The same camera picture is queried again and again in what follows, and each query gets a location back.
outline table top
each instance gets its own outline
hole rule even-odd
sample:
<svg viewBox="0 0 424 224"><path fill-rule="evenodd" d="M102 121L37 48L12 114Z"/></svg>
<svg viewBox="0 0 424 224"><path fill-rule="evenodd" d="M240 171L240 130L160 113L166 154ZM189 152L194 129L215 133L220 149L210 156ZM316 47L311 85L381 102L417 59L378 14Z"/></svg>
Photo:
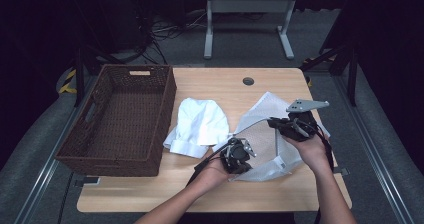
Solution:
<svg viewBox="0 0 424 224"><path fill-rule="evenodd" d="M177 123L182 100L214 100L227 115L230 132L240 117L267 91L288 103L312 100L303 73L297 68L174 68L177 93L170 130ZM245 77L254 79L245 85ZM316 110L314 117L319 120ZM199 159L165 149L156 177L100 177L98 185L85 185L78 200L81 212L148 212L183 189ZM335 178L351 207L340 174ZM199 198L188 212L293 212L319 207L315 178L305 164L292 174L265 182L226 183Z"/></svg>

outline white cloth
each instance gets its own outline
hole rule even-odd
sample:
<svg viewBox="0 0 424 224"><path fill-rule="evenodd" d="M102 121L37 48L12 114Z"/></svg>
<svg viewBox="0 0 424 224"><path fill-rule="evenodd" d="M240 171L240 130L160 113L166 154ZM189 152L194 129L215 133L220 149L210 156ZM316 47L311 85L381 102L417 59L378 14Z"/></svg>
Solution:
<svg viewBox="0 0 424 224"><path fill-rule="evenodd" d="M172 153L202 158L211 145L227 143L227 117L213 100L184 99L178 109L177 125L165 139Z"/></svg>

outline brown woven basket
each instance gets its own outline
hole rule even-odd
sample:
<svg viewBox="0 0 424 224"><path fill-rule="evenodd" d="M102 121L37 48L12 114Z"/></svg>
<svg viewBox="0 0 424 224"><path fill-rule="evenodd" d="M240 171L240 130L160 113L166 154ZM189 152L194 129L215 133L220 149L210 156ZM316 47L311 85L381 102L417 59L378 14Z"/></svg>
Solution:
<svg viewBox="0 0 424 224"><path fill-rule="evenodd" d="M171 66L104 65L55 158L85 175L157 176L176 89Z"/></svg>

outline metal frame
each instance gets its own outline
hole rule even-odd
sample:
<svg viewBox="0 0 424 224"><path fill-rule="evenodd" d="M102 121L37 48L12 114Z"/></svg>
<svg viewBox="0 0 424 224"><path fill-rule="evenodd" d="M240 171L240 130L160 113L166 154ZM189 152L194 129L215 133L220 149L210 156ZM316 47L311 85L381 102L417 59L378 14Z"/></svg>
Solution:
<svg viewBox="0 0 424 224"><path fill-rule="evenodd" d="M287 59L293 59L294 54L287 37L287 29L295 3L296 0L207 0L207 30L203 57L205 59L212 58L213 13L256 12L284 13L284 23L281 26L277 26L277 31Z"/></svg>

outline basket handle hole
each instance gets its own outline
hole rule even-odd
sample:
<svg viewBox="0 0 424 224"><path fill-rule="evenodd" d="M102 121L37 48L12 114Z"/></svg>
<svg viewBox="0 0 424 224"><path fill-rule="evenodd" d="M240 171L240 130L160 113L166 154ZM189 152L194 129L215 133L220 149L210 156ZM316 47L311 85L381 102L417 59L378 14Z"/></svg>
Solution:
<svg viewBox="0 0 424 224"><path fill-rule="evenodd" d="M150 76L150 71L130 71L131 76Z"/></svg>

